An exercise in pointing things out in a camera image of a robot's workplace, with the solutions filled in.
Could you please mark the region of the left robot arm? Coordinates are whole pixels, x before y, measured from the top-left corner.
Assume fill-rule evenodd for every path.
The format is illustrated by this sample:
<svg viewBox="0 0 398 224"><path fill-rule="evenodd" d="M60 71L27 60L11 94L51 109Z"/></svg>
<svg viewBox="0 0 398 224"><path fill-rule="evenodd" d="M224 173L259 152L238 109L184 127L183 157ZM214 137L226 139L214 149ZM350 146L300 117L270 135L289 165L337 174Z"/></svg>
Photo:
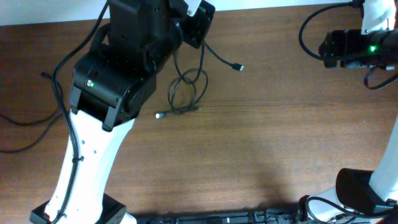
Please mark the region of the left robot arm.
<svg viewBox="0 0 398 224"><path fill-rule="evenodd" d="M116 154L156 76L182 43L203 44L215 13L206 1L106 1L73 68L69 100L59 100L69 139L52 198L32 223L129 223L126 206L105 193Z"/></svg>

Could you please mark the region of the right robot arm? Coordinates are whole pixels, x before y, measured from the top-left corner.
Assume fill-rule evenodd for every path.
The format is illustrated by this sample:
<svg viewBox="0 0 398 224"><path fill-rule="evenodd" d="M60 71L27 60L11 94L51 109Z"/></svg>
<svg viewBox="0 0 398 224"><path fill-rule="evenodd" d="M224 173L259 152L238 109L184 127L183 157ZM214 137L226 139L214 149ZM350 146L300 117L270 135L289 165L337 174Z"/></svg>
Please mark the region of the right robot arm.
<svg viewBox="0 0 398 224"><path fill-rule="evenodd" d="M397 211L397 31L332 30L310 56L316 71L351 75L327 86L324 120L348 151L322 148L341 162L333 182L302 197L300 220L337 223L385 218Z"/></svg>

